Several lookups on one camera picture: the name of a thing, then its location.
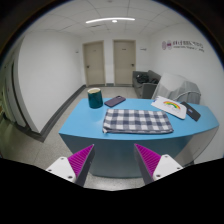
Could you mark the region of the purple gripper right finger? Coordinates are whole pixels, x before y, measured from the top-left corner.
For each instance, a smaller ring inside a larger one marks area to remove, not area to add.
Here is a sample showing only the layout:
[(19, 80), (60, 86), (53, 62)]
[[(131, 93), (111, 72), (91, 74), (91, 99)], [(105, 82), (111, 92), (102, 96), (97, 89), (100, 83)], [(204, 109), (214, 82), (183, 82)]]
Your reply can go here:
[(182, 169), (168, 154), (159, 155), (139, 144), (134, 145), (134, 154), (146, 185)]

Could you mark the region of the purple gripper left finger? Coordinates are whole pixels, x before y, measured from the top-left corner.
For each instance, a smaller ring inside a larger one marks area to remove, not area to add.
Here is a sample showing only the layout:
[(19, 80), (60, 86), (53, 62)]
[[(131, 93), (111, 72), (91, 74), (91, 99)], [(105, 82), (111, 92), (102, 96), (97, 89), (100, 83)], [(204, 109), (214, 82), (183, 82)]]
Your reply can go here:
[(59, 157), (46, 171), (83, 187), (94, 156), (94, 145), (90, 145), (70, 157)]

